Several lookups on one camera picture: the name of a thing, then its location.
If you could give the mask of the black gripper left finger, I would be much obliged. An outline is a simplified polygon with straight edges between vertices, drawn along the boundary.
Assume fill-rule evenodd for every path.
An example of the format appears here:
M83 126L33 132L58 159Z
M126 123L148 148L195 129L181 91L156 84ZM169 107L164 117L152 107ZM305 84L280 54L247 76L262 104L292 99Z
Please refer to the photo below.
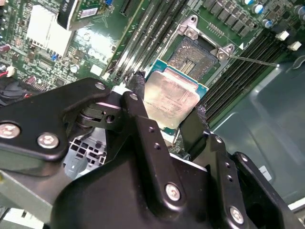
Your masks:
M90 185L105 184L122 159L134 157L150 211L178 216L185 208L186 194L159 127L136 93L115 95L86 78L1 108L0 123L17 133L0 137L0 168L25 176L27 182L56 175L69 140L99 127L116 133L107 161L77 179L74 188L87 192Z

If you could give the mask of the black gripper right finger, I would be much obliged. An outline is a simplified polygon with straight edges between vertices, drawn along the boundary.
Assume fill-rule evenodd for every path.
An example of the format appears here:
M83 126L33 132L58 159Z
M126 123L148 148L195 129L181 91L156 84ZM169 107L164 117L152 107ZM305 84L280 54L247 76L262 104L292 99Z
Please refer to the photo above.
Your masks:
M214 229L290 227L288 205L248 156L227 152L210 131L203 106L184 119L181 135L190 160L203 168L184 185L188 199L198 204L198 218Z

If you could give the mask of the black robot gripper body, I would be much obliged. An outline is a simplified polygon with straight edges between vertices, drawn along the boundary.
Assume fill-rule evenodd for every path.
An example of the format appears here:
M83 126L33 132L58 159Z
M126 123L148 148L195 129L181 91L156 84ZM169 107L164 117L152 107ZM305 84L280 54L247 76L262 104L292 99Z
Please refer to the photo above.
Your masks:
M187 196L176 219L155 216L145 200L135 157L122 156L72 181L57 197L53 229L226 229L228 224L208 194L203 167L172 156Z

